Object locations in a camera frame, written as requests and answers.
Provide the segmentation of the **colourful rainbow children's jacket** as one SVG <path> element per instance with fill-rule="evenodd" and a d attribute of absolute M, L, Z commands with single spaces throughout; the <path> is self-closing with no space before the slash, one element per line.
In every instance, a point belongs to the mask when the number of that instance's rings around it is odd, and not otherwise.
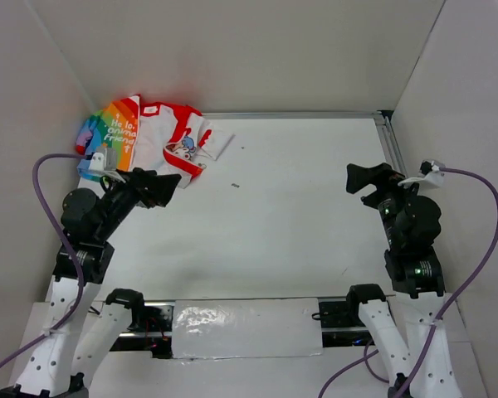
<path fill-rule="evenodd" d="M 124 172 L 139 167 L 158 175 L 179 174 L 186 188 L 206 169 L 202 158 L 216 161 L 233 134 L 215 126 L 190 105 L 163 101 L 143 104 L 140 95 L 111 102 L 92 114 L 76 139 L 76 151 L 105 155 L 105 165 Z"/>

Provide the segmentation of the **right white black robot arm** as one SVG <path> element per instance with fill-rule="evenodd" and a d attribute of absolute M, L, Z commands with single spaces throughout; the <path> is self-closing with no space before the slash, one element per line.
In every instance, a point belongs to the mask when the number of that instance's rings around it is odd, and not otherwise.
<path fill-rule="evenodd" d="M 418 192 L 443 184 L 440 165 L 425 161 L 416 177 L 405 177 L 387 163 L 375 167 L 351 163 L 346 171 L 347 192 L 355 194 L 368 185 L 375 188 L 361 202 L 381 217 L 388 241 L 385 269 L 406 332 L 399 332 L 376 284 L 350 288 L 347 319 L 369 330 L 388 374 L 388 396 L 460 397 L 446 328 L 436 318 L 447 301 L 442 267 L 432 247 L 441 233 L 442 213 L 434 200 Z"/>

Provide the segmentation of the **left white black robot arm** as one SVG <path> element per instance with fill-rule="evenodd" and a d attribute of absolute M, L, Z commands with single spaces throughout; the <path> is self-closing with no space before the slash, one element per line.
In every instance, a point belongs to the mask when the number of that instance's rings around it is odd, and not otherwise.
<path fill-rule="evenodd" d="M 67 242 L 56 256 L 51 302 L 40 337 L 28 343 L 31 356 L 0 397 L 87 397 L 100 364 L 119 335 L 147 321 L 144 296 L 115 289 L 89 331 L 83 329 L 115 252 L 109 238 L 137 206 L 165 207 L 181 177 L 136 168 L 117 172 L 98 197 L 77 188 L 62 202 L 62 234 Z"/>

